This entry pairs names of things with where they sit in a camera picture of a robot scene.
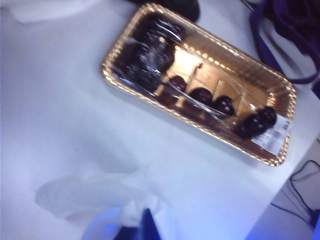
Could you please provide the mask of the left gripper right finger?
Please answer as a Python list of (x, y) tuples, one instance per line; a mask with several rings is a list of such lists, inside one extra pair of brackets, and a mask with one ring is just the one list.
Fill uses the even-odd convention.
[(139, 226), (140, 240), (161, 240), (157, 226), (154, 222), (151, 211), (147, 208), (143, 211), (140, 226)]

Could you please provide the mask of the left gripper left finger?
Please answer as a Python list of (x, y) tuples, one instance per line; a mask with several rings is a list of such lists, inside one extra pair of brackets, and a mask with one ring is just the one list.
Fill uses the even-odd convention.
[(99, 213), (89, 222), (81, 239), (113, 240), (122, 226), (120, 221), (121, 211), (121, 207), (115, 207)]

